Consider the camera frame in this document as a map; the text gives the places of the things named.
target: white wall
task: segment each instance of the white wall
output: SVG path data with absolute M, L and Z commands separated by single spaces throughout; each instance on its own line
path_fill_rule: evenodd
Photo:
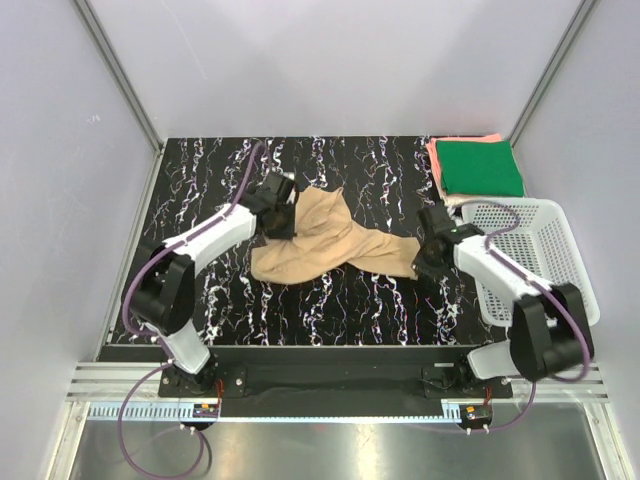
M 602 310 L 594 327 L 640 473 L 640 2 L 600 2 L 516 146 L 528 193 L 564 208 Z
M 159 134 L 508 134 L 578 0 L 91 0 Z
M 0 457 L 39 479 L 152 152 L 69 0 L 0 2 Z

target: green cloth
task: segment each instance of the green cloth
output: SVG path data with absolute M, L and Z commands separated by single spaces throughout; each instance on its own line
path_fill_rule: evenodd
M 436 142 L 447 193 L 524 197 L 509 142 Z

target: robotic arm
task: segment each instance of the robotic arm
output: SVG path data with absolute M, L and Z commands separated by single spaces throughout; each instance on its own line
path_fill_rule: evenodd
M 552 285 L 515 265 L 497 248 L 491 246 L 488 251 L 487 236 L 474 225 L 457 226 L 444 206 L 425 208 L 418 217 L 425 232 L 413 263 L 419 276 L 441 278 L 456 267 L 512 307 L 511 339 L 472 350 L 459 366 L 459 386 L 512 375 L 535 382 L 581 364 L 583 343 L 593 358 L 587 315 L 575 285 Z M 543 291 L 569 312 L 584 342 Z M 555 323 L 549 325 L 547 317 L 556 319 Z
M 214 374 L 209 349 L 200 340 L 191 316 L 196 301 L 195 278 L 229 248 L 256 233 L 290 239 L 295 234 L 297 188 L 292 174 L 270 171 L 257 188 L 249 189 L 239 204 L 220 221 L 230 205 L 193 229 L 162 242 L 143 242 L 134 257 L 132 271 L 139 271 L 168 245 L 191 241 L 163 258 L 145 277 L 131 299 L 131 312 L 156 332 L 171 350 L 175 365 L 196 384 L 212 385 Z M 207 225 L 218 223 L 215 228 Z

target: cloth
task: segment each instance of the cloth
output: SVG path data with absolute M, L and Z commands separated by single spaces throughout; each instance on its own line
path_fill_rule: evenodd
M 524 196 L 509 142 L 438 142 L 436 150 L 447 193 Z
M 371 273 L 416 278 L 411 268 L 420 249 L 416 238 L 402 238 L 358 225 L 342 188 L 326 192 L 309 187 L 296 204 L 296 236 L 267 239 L 251 252 L 251 274 L 284 285 L 321 276 L 343 263 Z
M 502 136 L 499 133 L 493 135 L 487 135 L 485 137 L 444 137 L 444 138 L 432 138 L 427 142 L 427 151 L 429 152 L 429 160 L 431 160 L 431 172 L 433 173 L 434 180 L 436 182 L 436 188 L 440 194 L 440 198 L 445 205 L 449 207 L 461 205 L 468 200 L 478 198 L 477 195 L 464 195 L 461 193 L 448 194 L 442 189 L 442 168 L 440 167 L 440 160 L 438 159 L 438 151 L 436 150 L 436 142 L 449 141 L 449 142 L 480 142 L 480 143 L 493 143 L 500 142 Z

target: beige pants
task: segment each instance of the beige pants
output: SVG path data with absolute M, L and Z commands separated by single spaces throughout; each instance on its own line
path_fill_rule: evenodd
M 291 285 L 319 277 L 343 263 L 371 273 L 415 278 L 411 262 L 420 245 L 367 229 L 351 219 L 342 188 L 325 192 L 309 187 L 296 204 L 296 236 L 267 240 L 251 253 L 251 274 L 258 280 Z

